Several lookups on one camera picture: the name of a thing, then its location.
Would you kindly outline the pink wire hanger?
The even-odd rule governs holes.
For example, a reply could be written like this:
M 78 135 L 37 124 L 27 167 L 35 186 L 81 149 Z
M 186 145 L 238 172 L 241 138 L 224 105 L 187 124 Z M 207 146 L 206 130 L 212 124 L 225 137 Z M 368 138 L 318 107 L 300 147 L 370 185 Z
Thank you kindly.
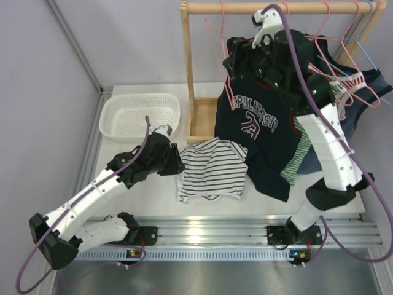
M 226 50 L 226 46 L 224 43 L 225 4 L 223 1 L 220 1 L 219 3 L 220 3 L 220 7 L 221 7 L 221 15 L 222 15 L 220 29 L 217 29 L 211 23 L 211 21 L 208 17 L 205 18 L 204 23 L 206 25 L 206 29 L 208 32 L 211 48 L 214 52 L 217 66 L 220 71 L 220 76 L 221 76 L 223 83 L 224 83 L 224 90 L 225 90 L 225 93 L 227 94 L 227 100 L 229 102 L 230 109 L 232 111 L 234 111 L 235 110 L 235 100 L 234 100 L 233 90 L 232 90 L 231 83 L 230 83 L 230 78 L 228 76 L 228 71 L 222 65 L 222 59 L 219 56 L 219 51 L 217 49 L 216 42 L 215 42 L 212 32 L 211 32 L 211 30 L 213 30 L 215 33 L 217 33 L 219 35 L 220 43 L 221 43 L 221 47 L 222 47 L 222 57 L 223 57 L 223 59 L 226 59 L 227 58 L 227 50 Z

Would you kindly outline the black white striped tank top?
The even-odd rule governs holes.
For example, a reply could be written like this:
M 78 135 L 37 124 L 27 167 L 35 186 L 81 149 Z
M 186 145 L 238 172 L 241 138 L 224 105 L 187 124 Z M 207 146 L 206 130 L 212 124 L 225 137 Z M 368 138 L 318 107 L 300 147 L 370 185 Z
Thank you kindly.
M 185 170 L 178 177 L 177 201 L 240 199 L 248 170 L 247 154 L 242 145 L 219 138 L 185 147 L 180 153 Z

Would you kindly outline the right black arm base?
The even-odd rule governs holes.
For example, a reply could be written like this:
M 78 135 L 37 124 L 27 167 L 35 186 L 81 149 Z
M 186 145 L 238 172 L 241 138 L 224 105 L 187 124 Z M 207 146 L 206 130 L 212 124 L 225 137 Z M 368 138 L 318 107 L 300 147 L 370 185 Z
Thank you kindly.
M 298 229 L 288 218 L 284 224 L 266 226 L 268 245 L 279 250 L 295 245 L 321 245 L 322 234 L 318 225 L 313 224 L 305 230 Z

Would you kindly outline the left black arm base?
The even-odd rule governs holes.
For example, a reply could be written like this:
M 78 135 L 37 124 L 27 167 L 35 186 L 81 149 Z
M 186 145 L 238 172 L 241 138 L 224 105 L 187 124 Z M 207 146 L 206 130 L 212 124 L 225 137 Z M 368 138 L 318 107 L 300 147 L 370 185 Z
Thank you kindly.
M 126 212 L 119 213 L 118 218 L 122 219 L 128 228 L 125 238 L 120 242 L 126 246 L 153 246 L 157 242 L 157 226 L 140 226 L 133 215 Z

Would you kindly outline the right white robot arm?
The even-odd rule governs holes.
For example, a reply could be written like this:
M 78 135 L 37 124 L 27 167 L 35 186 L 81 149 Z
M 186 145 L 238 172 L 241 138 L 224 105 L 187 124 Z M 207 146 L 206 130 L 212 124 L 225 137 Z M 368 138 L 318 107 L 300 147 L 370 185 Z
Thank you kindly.
M 229 81 L 260 80 L 280 94 L 304 128 L 320 161 L 323 178 L 306 190 L 306 200 L 286 221 L 286 235 L 302 243 L 323 212 L 347 205 L 373 184 L 350 149 L 339 123 L 329 81 L 309 69 L 313 42 L 295 30 L 282 30 L 269 45 L 253 45 L 252 39 L 233 38 L 223 61 Z

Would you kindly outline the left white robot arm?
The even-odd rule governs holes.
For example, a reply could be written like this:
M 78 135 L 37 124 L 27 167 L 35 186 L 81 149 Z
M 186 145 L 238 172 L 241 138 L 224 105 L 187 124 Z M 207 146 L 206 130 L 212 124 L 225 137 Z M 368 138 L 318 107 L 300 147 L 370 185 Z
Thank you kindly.
M 184 171 L 169 125 L 155 129 L 142 145 L 114 156 L 100 174 L 70 201 L 46 215 L 29 220 L 34 243 L 53 270 L 70 264 L 79 253 L 107 243 L 132 245 L 139 236 L 134 216 L 121 212 L 106 221 L 86 221 L 115 197 L 149 175 L 178 175 Z

